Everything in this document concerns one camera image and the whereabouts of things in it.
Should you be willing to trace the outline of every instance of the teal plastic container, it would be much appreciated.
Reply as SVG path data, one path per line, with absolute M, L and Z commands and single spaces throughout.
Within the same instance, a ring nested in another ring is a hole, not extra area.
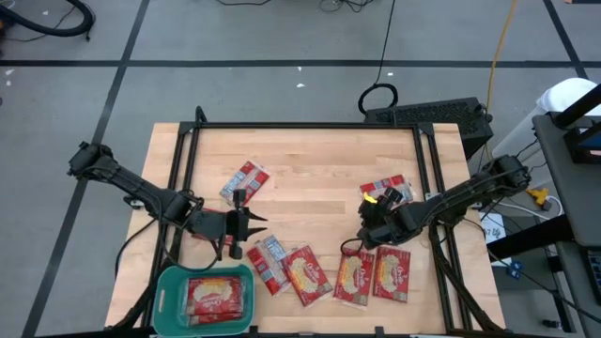
M 244 306 L 242 318 L 221 323 L 188 326 L 188 317 L 182 314 L 189 278 L 238 276 L 244 283 Z M 163 337 L 201 337 L 239 334 L 245 332 L 254 315 L 253 272 L 245 265 L 235 268 L 213 268 L 205 272 L 188 272 L 178 267 L 166 269 L 159 278 L 152 326 Z

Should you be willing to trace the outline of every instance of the candy bar wrapper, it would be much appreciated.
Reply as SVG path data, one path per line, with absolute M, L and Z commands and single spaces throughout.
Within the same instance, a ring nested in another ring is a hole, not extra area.
M 220 315 L 191 315 L 188 318 L 188 326 L 219 323 L 228 320 L 242 318 L 242 313 L 220 314 Z
M 239 277 L 190 278 L 186 286 L 185 315 L 242 312 L 244 290 Z
M 265 240 L 259 240 L 246 254 L 272 296 L 279 295 L 290 287 L 288 277 L 274 257 L 272 250 L 266 245 Z
M 406 203 L 413 202 L 413 188 L 408 180 L 402 175 L 396 175 L 393 177 L 387 177 L 378 181 L 363 184 L 359 187 L 361 195 L 367 192 L 371 197 L 378 199 L 380 195 L 386 192 L 387 188 L 395 188 L 403 194 L 403 199 L 400 203 L 397 203 L 393 208 L 402 206 Z
M 303 306 L 309 306 L 332 291 L 330 282 L 309 246 L 290 253 L 284 259 L 285 272 Z
M 365 309 L 374 270 L 374 256 L 367 252 L 345 249 L 340 260 L 334 297 L 345 304 Z
M 407 302 L 411 253 L 385 246 L 378 247 L 374 296 Z
M 242 202 L 244 206 L 253 197 L 256 191 L 259 190 L 270 178 L 270 174 L 253 161 L 246 161 L 244 165 L 234 174 L 232 178 L 223 186 L 219 194 L 225 199 L 227 204 L 230 206 L 234 205 L 232 196 L 234 190 L 244 189 L 246 190 L 246 198 Z

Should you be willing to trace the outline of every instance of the black keyboard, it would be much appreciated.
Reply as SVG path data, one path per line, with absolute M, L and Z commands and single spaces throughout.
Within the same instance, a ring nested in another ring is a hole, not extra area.
M 584 267 L 589 272 L 589 280 L 594 296 L 601 304 L 601 252 L 584 251 Z

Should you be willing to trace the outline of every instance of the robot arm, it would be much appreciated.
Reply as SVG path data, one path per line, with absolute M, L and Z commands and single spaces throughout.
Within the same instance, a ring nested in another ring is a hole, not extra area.
M 254 215 L 247 207 L 240 206 L 245 191 L 234 193 L 233 210 L 217 212 L 202 209 L 204 205 L 202 198 L 194 197 L 188 192 L 161 189 L 121 166 L 113 158 L 113 152 L 108 146 L 82 142 L 80 150 L 69 161 L 69 166 L 68 175 L 118 187 L 131 197 L 142 201 L 148 214 L 159 221 L 184 227 L 189 232 L 200 234 L 208 240 L 217 240 L 224 235 L 231 235 L 233 243 L 229 255 L 235 259 L 242 258 L 239 241 L 245 241 L 250 235 L 265 230 L 265 228 L 249 229 L 248 223 L 251 219 L 266 220 Z
M 489 203 L 522 192 L 530 180 L 528 167 L 517 157 L 506 155 L 489 162 L 469 180 L 426 202 L 394 208 L 402 196 L 389 188 L 376 203 L 362 202 L 359 207 L 362 228 L 357 237 L 368 250 L 380 244 L 401 244 L 418 236 L 427 225 L 459 223 L 468 207 L 476 202 Z

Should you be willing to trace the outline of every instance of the food packet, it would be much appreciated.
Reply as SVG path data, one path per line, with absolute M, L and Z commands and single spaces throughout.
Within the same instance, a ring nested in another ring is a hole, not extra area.
M 220 315 L 191 315 L 188 318 L 188 325 L 202 325 L 210 323 L 219 323 L 228 320 L 240 319 L 242 313 L 220 314 Z
M 265 168 L 253 161 L 246 161 L 246 163 L 244 163 L 234 176 L 223 186 L 219 195 L 225 199 L 227 204 L 233 206 L 234 201 L 232 198 L 234 190 L 244 189 L 246 191 L 246 198 L 241 203 L 244 206 L 251 197 L 253 197 L 256 191 L 265 184 L 268 178 L 270 178 L 270 174 Z
M 279 256 L 280 250 L 284 251 L 277 239 L 274 236 L 270 236 L 269 238 L 259 240 L 246 253 L 272 296 L 279 295 L 290 287 L 290 281 L 284 272 L 282 263 L 273 254 L 276 252 Z
M 411 253 L 380 246 L 376 254 L 374 296 L 407 302 Z
M 326 274 L 308 245 L 287 255 L 284 267 L 303 306 L 313 304 L 332 291 Z
M 373 254 L 344 249 L 334 297 L 342 300 L 344 304 L 366 309 L 373 270 Z
M 396 203 L 393 208 L 413 202 L 413 188 L 411 188 L 409 181 L 406 180 L 402 175 L 387 177 L 378 181 L 363 184 L 359 187 L 359 190 L 361 191 L 361 195 L 367 193 L 374 199 L 378 199 L 380 195 L 386 192 L 387 188 L 395 188 L 403 195 L 403 199 L 399 203 Z
M 239 277 L 190 278 L 184 295 L 183 313 L 190 316 L 189 323 L 224 321 L 242 314 L 244 289 Z

